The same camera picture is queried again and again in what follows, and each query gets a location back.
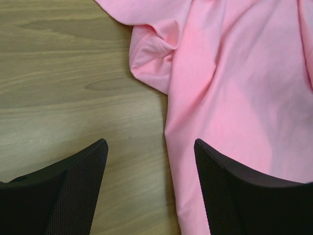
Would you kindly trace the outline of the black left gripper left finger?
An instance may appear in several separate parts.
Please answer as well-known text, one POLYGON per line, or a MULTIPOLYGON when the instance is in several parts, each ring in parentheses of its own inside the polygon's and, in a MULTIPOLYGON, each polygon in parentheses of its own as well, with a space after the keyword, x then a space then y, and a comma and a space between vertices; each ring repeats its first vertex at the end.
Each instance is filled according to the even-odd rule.
POLYGON ((0 184, 2 235, 88 235, 105 172, 108 144, 0 184))

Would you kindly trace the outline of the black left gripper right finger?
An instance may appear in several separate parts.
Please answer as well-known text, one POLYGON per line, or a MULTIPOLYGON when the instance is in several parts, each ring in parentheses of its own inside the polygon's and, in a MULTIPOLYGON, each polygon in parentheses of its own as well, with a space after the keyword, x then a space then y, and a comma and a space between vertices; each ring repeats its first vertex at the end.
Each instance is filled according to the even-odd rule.
POLYGON ((206 216, 213 235, 310 235, 313 185, 276 178, 194 144, 206 216))

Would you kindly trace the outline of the pink t shirt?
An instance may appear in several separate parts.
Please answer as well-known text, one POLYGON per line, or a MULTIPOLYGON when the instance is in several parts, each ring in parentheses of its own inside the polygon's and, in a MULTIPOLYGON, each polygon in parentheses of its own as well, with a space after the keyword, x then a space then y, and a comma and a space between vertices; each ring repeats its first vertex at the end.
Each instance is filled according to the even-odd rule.
POLYGON ((129 66, 168 96, 165 137, 181 233, 210 233, 194 142, 260 172, 313 179, 310 0, 100 0, 133 27, 129 66))

